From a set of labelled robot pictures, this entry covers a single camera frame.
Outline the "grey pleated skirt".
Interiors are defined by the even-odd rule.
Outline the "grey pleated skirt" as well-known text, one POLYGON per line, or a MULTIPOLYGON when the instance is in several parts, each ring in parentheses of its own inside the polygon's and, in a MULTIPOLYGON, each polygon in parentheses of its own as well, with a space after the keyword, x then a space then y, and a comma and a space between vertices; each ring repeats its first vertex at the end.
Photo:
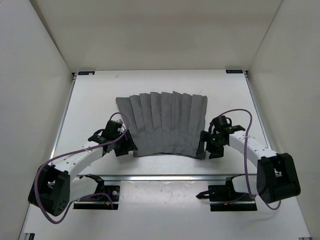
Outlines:
POLYGON ((137 150, 135 157, 182 155, 203 160, 197 152, 205 129, 208 98, 178 92, 150 92, 115 99, 126 117, 137 150))

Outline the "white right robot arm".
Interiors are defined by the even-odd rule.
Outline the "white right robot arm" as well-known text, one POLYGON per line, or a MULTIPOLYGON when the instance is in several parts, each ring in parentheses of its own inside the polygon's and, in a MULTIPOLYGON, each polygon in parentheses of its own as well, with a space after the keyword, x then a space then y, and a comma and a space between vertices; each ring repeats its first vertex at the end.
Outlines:
POLYGON ((214 118, 208 130, 201 132, 196 155, 204 158, 209 153, 210 159, 222 158, 226 146, 251 162, 256 167, 256 175, 243 173, 228 177, 223 188, 211 191, 212 195, 223 194, 227 201, 241 196, 259 196, 266 204, 300 195, 301 186, 292 156, 265 147, 249 136, 244 127, 233 125, 224 115, 214 118))

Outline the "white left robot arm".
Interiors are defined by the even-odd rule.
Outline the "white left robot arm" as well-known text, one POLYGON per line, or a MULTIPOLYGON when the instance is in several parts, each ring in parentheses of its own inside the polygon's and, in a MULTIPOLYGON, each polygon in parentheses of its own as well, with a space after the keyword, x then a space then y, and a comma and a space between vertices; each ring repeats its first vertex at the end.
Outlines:
POLYGON ((79 150, 57 156, 38 169, 28 202, 54 217, 82 198, 105 201, 111 206, 112 191, 105 189, 104 180, 92 173, 83 176, 80 173, 110 152, 120 157, 137 150, 123 123, 109 120, 105 128, 94 132, 79 150))

